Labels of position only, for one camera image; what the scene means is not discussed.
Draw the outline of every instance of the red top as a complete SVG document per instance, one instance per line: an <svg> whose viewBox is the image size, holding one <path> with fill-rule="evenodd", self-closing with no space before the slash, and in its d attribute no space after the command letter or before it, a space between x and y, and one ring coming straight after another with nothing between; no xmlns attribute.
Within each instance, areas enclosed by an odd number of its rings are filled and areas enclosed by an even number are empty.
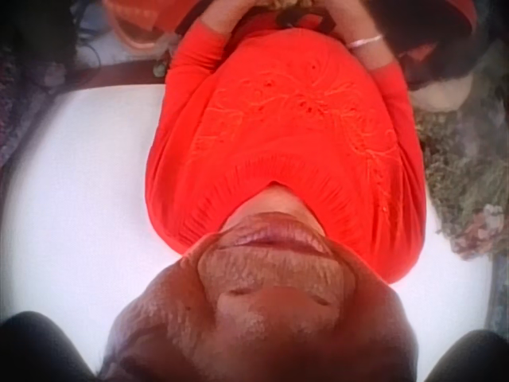
<svg viewBox="0 0 509 382"><path fill-rule="evenodd" d="M183 253L277 182L387 282L417 261L422 153L397 63L369 73L331 37L228 37L197 21L166 77L146 172L157 233Z"/></svg>

